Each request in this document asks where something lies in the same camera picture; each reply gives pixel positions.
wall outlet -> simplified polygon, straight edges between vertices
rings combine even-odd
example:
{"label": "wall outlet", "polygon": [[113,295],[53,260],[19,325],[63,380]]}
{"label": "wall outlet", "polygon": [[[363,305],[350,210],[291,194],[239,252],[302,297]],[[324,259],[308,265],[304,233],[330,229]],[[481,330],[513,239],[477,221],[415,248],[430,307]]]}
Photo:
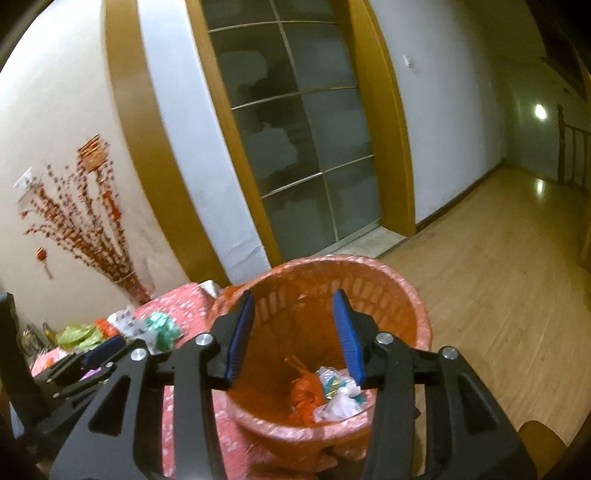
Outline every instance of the wall outlet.
{"label": "wall outlet", "polygon": [[12,186],[15,192],[16,201],[22,200],[22,198],[27,194],[27,192],[31,189],[33,185],[33,167],[29,168],[25,173],[22,174],[22,177],[17,180],[17,182]]}

orange plastic basket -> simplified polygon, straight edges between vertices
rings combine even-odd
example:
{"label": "orange plastic basket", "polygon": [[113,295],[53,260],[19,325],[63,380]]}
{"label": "orange plastic basket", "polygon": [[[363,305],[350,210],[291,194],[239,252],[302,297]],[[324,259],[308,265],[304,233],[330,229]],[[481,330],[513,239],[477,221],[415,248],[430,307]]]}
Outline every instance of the orange plastic basket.
{"label": "orange plastic basket", "polygon": [[383,331],[422,350],[431,346],[427,312],[416,290],[392,268],[366,257],[327,255],[273,268],[216,300],[209,320],[232,309],[245,290],[256,298],[255,323],[240,379],[228,392],[228,412],[257,442],[291,463],[329,446],[349,458],[365,453],[374,408],[338,423],[303,427],[290,421],[295,355],[315,371],[345,367],[332,316],[332,297],[342,288],[351,306],[371,315]]}

wooden door frame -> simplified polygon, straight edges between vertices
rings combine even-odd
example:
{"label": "wooden door frame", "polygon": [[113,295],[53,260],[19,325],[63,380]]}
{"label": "wooden door frame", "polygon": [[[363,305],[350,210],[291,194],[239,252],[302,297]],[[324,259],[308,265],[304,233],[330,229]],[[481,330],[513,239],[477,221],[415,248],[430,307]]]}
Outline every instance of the wooden door frame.
{"label": "wooden door frame", "polygon": [[[374,149],[382,225],[416,233],[413,170],[402,100],[385,40],[366,0],[330,0],[357,73]],[[272,267],[283,263],[232,113],[200,0],[186,0],[193,36],[222,134],[246,204]]]}
{"label": "wooden door frame", "polygon": [[368,0],[329,0],[357,74],[374,149],[382,226],[404,236],[417,232],[413,165],[396,75]]}

doorway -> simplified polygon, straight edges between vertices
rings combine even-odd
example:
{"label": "doorway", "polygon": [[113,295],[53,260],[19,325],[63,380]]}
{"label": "doorway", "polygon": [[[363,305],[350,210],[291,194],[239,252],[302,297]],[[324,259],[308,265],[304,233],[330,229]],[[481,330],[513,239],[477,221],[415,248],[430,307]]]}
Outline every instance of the doorway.
{"label": "doorway", "polygon": [[271,265],[334,251],[380,224],[413,235],[402,102],[367,1],[186,3]]}
{"label": "doorway", "polygon": [[327,0],[203,0],[230,108],[283,260],[379,225],[369,130]]}

sliding glass door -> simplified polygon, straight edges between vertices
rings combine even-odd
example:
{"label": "sliding glass door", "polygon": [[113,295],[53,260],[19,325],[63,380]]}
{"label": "sliding glass door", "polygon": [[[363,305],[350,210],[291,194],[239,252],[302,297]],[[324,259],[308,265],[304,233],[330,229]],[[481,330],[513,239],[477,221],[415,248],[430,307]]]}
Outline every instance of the sliding glass door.
{"label": "sliding glass door", "polygon": [[202,0],[259,194],[285,260],[376,225],[357,80],[326,0]]}

